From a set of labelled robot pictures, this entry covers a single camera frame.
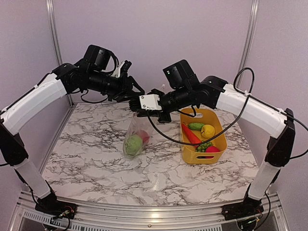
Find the yellow toy lemon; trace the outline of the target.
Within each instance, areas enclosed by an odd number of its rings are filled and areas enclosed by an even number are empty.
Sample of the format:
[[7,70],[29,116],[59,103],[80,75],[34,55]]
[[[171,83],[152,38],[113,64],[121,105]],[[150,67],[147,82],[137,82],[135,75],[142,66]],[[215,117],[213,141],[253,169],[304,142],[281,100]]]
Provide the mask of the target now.
[[210,139],[212,138],[216,133],[215,128],[212,125],[203,125],[201,129],[201,136],[205,139]]

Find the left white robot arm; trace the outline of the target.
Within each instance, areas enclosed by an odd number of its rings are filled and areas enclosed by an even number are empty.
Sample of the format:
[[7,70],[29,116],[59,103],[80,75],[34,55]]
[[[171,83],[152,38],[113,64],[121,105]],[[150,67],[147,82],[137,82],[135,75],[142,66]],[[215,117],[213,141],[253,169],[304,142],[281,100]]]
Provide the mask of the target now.
[[50,73],[18,100],[0,113],[0,151],[21,181],[37,196],[37,203],[50,214],[61,210],[55,192],[30,159],[20,132],[55,101],[76,90],[92,90],[109,101],[123,102],[144,94],[128,74],[131,63],[124,61],[112,72],[104,72],[97,64],[65,63]]

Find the green toy pepper back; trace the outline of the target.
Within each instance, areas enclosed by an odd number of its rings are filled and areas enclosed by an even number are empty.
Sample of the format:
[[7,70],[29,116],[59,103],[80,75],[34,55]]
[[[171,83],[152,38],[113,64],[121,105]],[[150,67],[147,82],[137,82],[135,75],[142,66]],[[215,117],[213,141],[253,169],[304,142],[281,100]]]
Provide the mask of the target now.
[[135,156],[143,145],[142,139],[137,134],[131,135],[124,142],[124,153],[127,155]]

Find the green toy grapes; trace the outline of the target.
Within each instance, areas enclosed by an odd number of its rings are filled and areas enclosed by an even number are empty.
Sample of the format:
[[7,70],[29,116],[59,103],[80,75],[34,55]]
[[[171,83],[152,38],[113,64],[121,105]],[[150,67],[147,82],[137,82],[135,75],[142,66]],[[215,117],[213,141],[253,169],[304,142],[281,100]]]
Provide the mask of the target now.
[[211,146],[213,146],[213,143],[212,143],[212,142],[203,143],[203,144],[197,146],[197,147],[195,148],[195,151],[196,151],[196,152],[205,153],[205,152],[206,152],[206,149],[207,149],[208,147],[211,147]]

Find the red toy tomato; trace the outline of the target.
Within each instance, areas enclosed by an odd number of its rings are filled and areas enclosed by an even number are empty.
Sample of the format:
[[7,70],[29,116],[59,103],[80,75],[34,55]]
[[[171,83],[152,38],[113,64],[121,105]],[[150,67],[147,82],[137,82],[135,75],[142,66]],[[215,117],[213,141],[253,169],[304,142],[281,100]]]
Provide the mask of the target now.
[[145,130],[140,130],[139,136],[141,137],[143,144],[149,142],[150,135]]

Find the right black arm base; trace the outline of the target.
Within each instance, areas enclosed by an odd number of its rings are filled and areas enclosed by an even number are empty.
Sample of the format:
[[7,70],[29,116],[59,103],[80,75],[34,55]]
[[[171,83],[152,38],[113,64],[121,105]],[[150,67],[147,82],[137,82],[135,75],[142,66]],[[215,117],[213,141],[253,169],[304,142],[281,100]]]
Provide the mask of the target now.
[[233,220],[261,214],[263,212],[264,208],[261,202],[256,204],[239,202],[222,206],[221,214],[224,216],[225,220]]

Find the clear zip top bag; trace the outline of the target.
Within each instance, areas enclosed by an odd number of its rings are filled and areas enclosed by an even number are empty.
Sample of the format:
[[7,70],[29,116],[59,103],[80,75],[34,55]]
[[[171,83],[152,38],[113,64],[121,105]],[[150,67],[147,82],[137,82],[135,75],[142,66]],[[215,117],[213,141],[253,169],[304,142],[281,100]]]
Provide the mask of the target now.
[[130,125],[128,127],[123,142],[123,154],[130,159],[140,155],[149,143],[154,128],[147,116],[138,117],[137,112],[133,112]]

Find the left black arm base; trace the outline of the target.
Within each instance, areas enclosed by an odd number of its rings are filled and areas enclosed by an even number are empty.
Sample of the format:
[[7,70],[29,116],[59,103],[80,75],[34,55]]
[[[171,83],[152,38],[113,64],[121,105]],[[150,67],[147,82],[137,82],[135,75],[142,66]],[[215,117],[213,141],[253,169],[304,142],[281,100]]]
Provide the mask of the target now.
[[55,203],[49,205],[44,205],[42,202],[36,202],[35,209],[37,211],[53,215],[54,217],[57,218],[60,218],[60,215],[62,213],[68,211],[69,213],[67,214],[66,217],[73,219],[77,211],[77,205],[74,203],[57,200]]

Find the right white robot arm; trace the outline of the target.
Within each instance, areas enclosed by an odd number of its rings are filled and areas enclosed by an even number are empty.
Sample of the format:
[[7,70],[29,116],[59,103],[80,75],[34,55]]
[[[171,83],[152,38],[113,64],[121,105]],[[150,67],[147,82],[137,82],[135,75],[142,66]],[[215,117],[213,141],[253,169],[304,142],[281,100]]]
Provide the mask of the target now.
[[257,208],[267,188],[290,160],[295,141],[292,111],[267,105],[219,77],[208,76],[202,82],[188,79],[182,87],[168,94],[154,89],[151,94],[139,97],[139,101],[148,116],[157,116],[162,122],[170,122],[169,114],[173,111],[203,104],[239,116],[270,135],[265,159],[238,206],[244,216]]

